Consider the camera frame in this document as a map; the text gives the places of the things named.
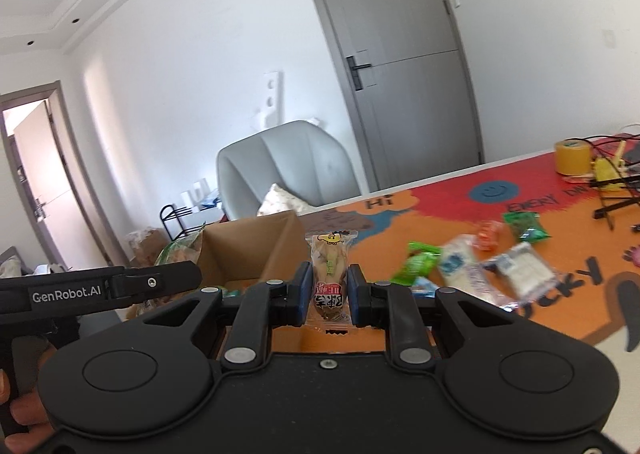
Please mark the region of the person's left hand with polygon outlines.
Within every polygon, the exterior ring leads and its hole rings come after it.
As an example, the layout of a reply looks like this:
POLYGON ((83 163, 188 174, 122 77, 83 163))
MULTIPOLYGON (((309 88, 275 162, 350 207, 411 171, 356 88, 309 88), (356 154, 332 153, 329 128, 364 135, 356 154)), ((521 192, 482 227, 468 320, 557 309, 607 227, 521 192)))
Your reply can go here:
POLYGON ((55 353, 47 339, 39 337, 16 338, 12 344, 16 377, 21 382, 32 382, 32 388, 17 396, 9 406, 13 419, 26 428, 25 432, 2 432, 6 453, 32 453, 54 434, 54 428, 36 388, 43 364, 55 353))

